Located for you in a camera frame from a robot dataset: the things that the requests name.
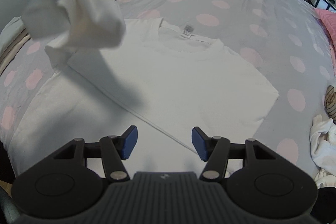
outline striped fabric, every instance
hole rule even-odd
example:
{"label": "striped fabric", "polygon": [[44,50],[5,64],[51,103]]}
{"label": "striped fabric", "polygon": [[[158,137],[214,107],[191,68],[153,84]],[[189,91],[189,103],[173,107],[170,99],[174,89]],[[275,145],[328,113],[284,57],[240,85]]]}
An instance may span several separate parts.
{"label": "striped fabric", "polygon": [[332,85],[327,88],[324,106],[327,109],[330,118],[332,118],[334,123],[336,123],[336,93]]}

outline bed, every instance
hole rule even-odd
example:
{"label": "bed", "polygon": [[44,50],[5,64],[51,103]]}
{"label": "bed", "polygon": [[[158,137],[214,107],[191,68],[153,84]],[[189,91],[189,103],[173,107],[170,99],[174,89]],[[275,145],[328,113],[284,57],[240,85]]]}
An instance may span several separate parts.
{"label": "bed", "polygon": [[[279,98],[255,135],[245,137],[256,138],[315,176],[318,169],[310,156],[309,132],[315,115],[328,117],[324,95],[335,76],[329,37],[311,5],[303,0],[117,2],[126,19],[164,17],[182,29],[191,25],[195,33],[221,39],[254,65],[278,90]],[[71,68],[52,77],[46,43],[27,42],[0,77],[0,140],[15,175],[73,138],[95,142],[120,135],[132,124],[138,127],[139,139],[125,163],[130,174],[137,170],[200,173],[204,162],[196,153],[116,105]],[[69,75],[76,85],[70,85]],[[44,105],[41,98],[48,94],[58,94],[59,100]],[[73,102],[73,107],[64,108],[65,101]],[[98,160],[89,160],[88,166],[103,175]]]}

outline metal screw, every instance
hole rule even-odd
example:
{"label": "metal screw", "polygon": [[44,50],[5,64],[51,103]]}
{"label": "metal screw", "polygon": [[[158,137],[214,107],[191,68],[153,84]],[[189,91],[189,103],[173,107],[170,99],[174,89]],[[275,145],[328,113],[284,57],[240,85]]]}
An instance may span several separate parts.
{"label": "metal screw", "polygon": [[127,174],[124,171],[114,171],[110,174],[110,177],[115,180],[122,180],[127,177]]}
{"label": "metal screw", "polygon": [[208,170],[203,172],[203,177],[205,177],[206,179],[216,179],[219,177],[219,173],[217,171],[214,170]]}

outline patterned fabric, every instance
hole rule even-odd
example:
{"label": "patterned fabric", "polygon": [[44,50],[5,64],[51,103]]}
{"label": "patterned fabric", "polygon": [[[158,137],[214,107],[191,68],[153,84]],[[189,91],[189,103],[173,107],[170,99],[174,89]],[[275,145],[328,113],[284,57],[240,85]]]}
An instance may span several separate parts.
{"label": "patterned fabric", "polygon": [[[280,96],[253,137],[311,176],[316,175],[317,168],[310,156],[311,121],[317,114],[322,114],[323,120],[327,119],[324,96],[327,87],[335,83],[335,77],[329,37],[313,6],[304,0],[117,2],[126,19],[164,17],[181,29],[186,25],[192,26],[194,33],[221,39],[226,46],[254,65],[279,91]],[[44,52],[48,42],[28,41],[0,77],[0,140],[7,150],[10,148],[10,157],[16,157],[16,162],[25,168],[31,166],[25,165],[26,160],[36,163],[51,153],[53,148],[64,145],[73,137],[65,133],[68,130],[73,134],[73,130],[67,127],[52,136],[42,135],[38,131],[33,135],[15,134],[31,100],[53,75],[49,58]],[[90,131],[90,123],[90,119],[79,122],[79,125],[87,128],[87,135],[84,130],[81,133],[85,140],[96,141],[105,136],[102,132],[108,130],[108,124],[102,122],[102,130],[98,134]],[[237,134],[228,129],[226,131],[228,138],[231,134]],[[29,144],[31,142],[38,145],[32,146]],[[175,168],[178,164],[198,166],[199,158],[196,156],[193,162],[189,160],[191,157],[184,161],[184,157],[178,157],[171,151],[162,155],[167,155],[174,163],[172,170],[178,170],[178,167]],[[147,158],[137,160],[138,166],[142,166]]]}
{"label": "patterned fabric", "polygon": [[332,85],[327,88],[324,106],[327,109],[330,118],[336,123],[336,93]]}

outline pink pillow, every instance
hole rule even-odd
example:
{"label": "pink pillow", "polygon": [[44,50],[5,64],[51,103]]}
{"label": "pink pillow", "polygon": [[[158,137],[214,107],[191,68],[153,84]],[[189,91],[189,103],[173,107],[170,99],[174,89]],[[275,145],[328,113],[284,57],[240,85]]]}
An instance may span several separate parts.
{"label": "pink pillow", "polygon": [[315,11],[319,15],[320,19],[322,20],[324,26],[327,28],[331,39],[332,44],[330,42],[330,53],[331,59],[334,66],[334,74],[336,75],[336,57],[335,57],[335,48],[336,48],[336,13],[333,13],[328,10],[318,9],[315,8]]}
{"label": "pink pillow", "polygon": [[336,13],[328,10],[315,8],[315,11],[319,15],[323,24],[327,28],[331,39],[333,40],[334,46],[336,45]]}

